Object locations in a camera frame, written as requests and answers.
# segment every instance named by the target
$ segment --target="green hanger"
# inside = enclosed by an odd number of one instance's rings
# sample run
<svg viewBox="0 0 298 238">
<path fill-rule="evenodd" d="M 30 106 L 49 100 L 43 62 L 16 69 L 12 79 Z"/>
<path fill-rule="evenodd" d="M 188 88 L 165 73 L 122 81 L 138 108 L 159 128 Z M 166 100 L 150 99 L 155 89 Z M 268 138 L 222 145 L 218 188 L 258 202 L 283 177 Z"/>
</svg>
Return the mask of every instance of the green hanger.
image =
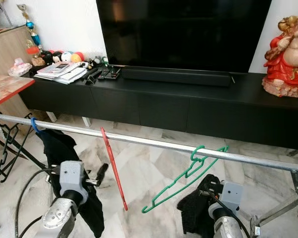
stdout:
<svg viewBox="0 0 298 238">
<path fill-rule="evenodd" d="M 187 179 L 188 177 L 190 177 L 192 174 L 194 174 L 196 171 L 198 171 L 200 168 L 202 168 L 203 164 L 204 164 L 204 161 L 205 159 L 208 157 L 208 156 L 205 156 L 201 159 L 195 157 L 193 158 L 193 156 L 195 155 L 195 153 L 200 150 L 200 149 L 204 149 L 204 145 L 200 145 L 198 146 L 191 154 L 191 157 L 190 159 L 193 161 L 190 165 L 190 167 L 188 169 L 186 169 L 182 174 L 180 174 L 174 181 L 172 184 L 168 185 L 167 187 L 165 187 L 160 193 L 158 193 L 153 199 L 152 199 L 152 207 L 148 208 L 148 206 L 145 206 L 143 209 L 142 209 L 142 213 L 147 213 L 148 211 L 151 211 L 153 208 L 157 207 L 158 205 L 160 205 L 161 203 L 169 200 L 170 198 L 172 198 L 173 196 L 177 195 L 178 193 L 182 192 L 183 190 L 185 190 L 188 186 L 190 186 L 191 184 L 193 184 L 196 180 L 198 180 L 203 174 L 205 174 L 205 172 L 207 170 L 209 170 L 210 167 L 213 166 L 213 164 L 215 164 L 215 162 L 218 160 L 218 159 L 215 159 L 203 172 L 201 172 L 194 180 L 192 180 L 191 182 L 189 182 L 187 185 L 185 185 L 183 188 L 181 188 L 180 190 L 176 191 L 175 193 L 173 193 L 172 195 L 168 196 L 167 198 L 161 200 L 160 202 L 158 203 L 155 203 L 155 201 L 169 188 L 171 188 L 172 186 L 174 186 L 177 181 L 182 178 L 183 176 Z M 228 146 L 225 146 L 225 147 L 222 147 L 220 149 L 218 149 L 218 151 L 223 151 L 223 152 L 226 152 L 228 150 Z M 194 169 L 192 172 L 189 173 L 189 171 L 193 168 L 193 166 L 195 165 L 196 162 L 199 162 L 201 163 L 196 169 Z"/>
</svg>

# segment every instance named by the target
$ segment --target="red hanger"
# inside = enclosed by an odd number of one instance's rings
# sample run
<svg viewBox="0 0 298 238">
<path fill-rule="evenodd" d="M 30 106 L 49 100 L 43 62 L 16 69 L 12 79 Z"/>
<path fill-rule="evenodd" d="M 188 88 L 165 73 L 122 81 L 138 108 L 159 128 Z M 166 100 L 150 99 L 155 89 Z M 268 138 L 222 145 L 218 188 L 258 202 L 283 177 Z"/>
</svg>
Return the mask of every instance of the red hanger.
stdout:
<svg viewBox="0 0 298 238">
<path fill-rule="evenodd" d="M 125 208 L 126 211 L 128 211 L 127 203 L 126 203 L 125 197 L 124 197 L 124 192 L 123 192 L 123 189 L 121 188 L 121 184 L 120 184 L 120 180 L 119 180 L 119 176 L 118 176 L 118 172 L 117 172 L 117 168 L 116 168 L 116 163 L 115 163 L 115 160 L 114 160 L 113 151 L 111 150 L 111 147 L 110 147 L 109 141 L 107 139 L 107 136 L 105 134 L 104 128 L 101 127 L 100 129 L 101 129 L 101 133 L 103 134 L 103 139 L 105 141 L 105 145 L 106 145 L 106 149 L 107 149 L 107 152 L 108 152 L 109 160 L 110 160 L 111 166 L 112 166 L 113 171 L 114 171 L 114 175 L 115 175 L 116 182 L 117 182 L 117 185 L 118 185 L 118 188 L 119 188 L 120 196 L 121 196 L 121 199 L 123 200 L 124 208 Z"/>
</svg>

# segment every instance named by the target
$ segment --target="silver clothes rack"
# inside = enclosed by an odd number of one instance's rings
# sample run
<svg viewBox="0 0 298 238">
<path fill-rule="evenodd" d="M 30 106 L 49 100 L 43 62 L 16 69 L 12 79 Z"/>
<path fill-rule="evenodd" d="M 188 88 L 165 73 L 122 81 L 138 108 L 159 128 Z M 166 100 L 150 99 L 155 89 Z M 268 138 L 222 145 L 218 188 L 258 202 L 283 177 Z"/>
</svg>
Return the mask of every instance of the silver clothes rack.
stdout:
<svg viewBox="0 0 298 238">
<path fill-rule="evenodd" d="M 20 123 L 20 124 L 25 124 L 25 125 L 31 125 L 31 120 L 26 118 L 18 118 L 18 117 L 0 114 L 0 119 L 5 121 Z M 61 131 L 83 134 L 83 135 L 103 137 L 101 131 L 92 130 L 88 128 L 80 128 L 80 127 L 74 127 L 69 125 L 44 122 L 39 120 L 36 120 L 35 124 L 37 126 L 41 126 L 43 128 L 48 128 L 48 129 L 56 129 Z M 186 152 L 186 153 L 192 153 L 196 149 L 193 146 L 180 145 L 175 143 L 145 139 L 145 138 L 134 137 L 134 136 L 120 135 L 120 134 L 114 134 L 114 133 L 108 133 L 108 132 L 106 132 L 106 136 L 109 139 L 113 139 L 113 140 L 154 146 L 154 147 L 159 147 L 164 149 L 171 149 L 171 150 Z M 219 158 L 223 160 L 230 160 L 230 161 L 237 161 L 237 162 L 248 163 L 253 165 L 265 166 L 265 167 L 270 167 L 270 168 L 285 170 L 290 172 L 293 179 L 296 195 L 293 195 L 286 201 L 282 202 L 272 210 L 268 211 L 266 214 L 262 215 L 260 218 L 258 218 L 257 216 L 250 217 L 249 218 L 250 236 L 252 238 L 256 238 L 260 236 L 261 226 L 267 224 L 271 220 L 279 217 L 280 215 L 298 206 L 298 164 L 274 161 L 274 160 L 262 159 L 262 158 L 256 158 L 256 157 L 250 157 L 250 156 L 243 156 L 238 154 L 231 154 L 228 152 L 220 152 L 220 151 L 209 150 L 209 149 L 200 149 L 196 154 L 203 155 L 203 156 L 210 156 L 210 157 Z"/>
<path fill-rule="evenodd" d="M 25 124 L 25 125 L 31 125 L 31 120 L 25 119 L 25 118 L 18 118 L 18 117 L 0 114 L 0 119 L 5 121 L 20 123 L 20 124 Z M 47 129 L 55 129 L 55 130 L 73 132 L 73 133 L 78 133 L 83 135 L 102 137 L 102 133 L 99 130 L 92 130 L 88 128 L 74 127 L 74 126 L 44 122 L 39 120 L 36 120 L 35 124 Z M 192 153 L 196 148 L 193 146 L 180 145 L 175 143 L 145 139 L 145 138 L 128 136 L 128 135 L 114 134 L 114 133 L 108 133 L 108 132 L 106 132 L 106 136 L 108 137 L 108 139 L 125 141 L 130 143 L 141 144 L 141 145 L 154 146 L 154 147 L 159 147 L 164 149 L 171 149 L 171 150 L 186 152 L 186 153 Z M 260 159 L 256 157 L 231 154 L 228 152 L 220 152 L 220 151 L 209 150 L 209 149 L 200 149 L 196 154 L 203 155 L 203 156 L 210 156 L 210 157 L 219 158 L 223 160 L 260 165 L 260 166 L 270 167 L 270 168 L 279 169 L 279 170 L 298 172 L 298 164 L 294 164 L 294 163 L 274 161 L 269 159 Z"/>
</svg>

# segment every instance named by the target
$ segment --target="black tv cabinet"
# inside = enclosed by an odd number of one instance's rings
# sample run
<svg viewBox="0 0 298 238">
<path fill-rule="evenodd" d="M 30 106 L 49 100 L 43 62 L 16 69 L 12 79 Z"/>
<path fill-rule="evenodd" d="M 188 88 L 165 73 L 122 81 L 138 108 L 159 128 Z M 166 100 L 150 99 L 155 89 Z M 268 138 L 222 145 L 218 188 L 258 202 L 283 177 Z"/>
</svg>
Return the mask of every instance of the black tv cabinet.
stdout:
<svg viewBox="0 0 298 238">
<path fill-rule="evenodd" d="M 229 87 L 124 79 L 63 85 L 35 78 L 29 109 L 298 149 L 298 98 L 264 91 L 263 74 L 233 74 Z"/>
</svg>

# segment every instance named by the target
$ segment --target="soundbar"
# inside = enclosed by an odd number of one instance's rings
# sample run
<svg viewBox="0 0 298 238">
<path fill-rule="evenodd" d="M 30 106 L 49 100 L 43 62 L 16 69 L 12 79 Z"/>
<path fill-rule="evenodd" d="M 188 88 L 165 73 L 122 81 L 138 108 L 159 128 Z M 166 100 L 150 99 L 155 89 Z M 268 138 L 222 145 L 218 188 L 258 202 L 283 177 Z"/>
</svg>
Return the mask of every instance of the soundbar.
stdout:
<svg viewBox="0 0 298 238">
<path fill-rule="evenodd" d="M 228 87 L 231 76 L 226 72 L 214 72 L 190 69 L 151 68 L 125 66 L 122 76 L 126 79 L 150 80 L 171 83 L 188 83 L 198 85 Z"/>
</svg>

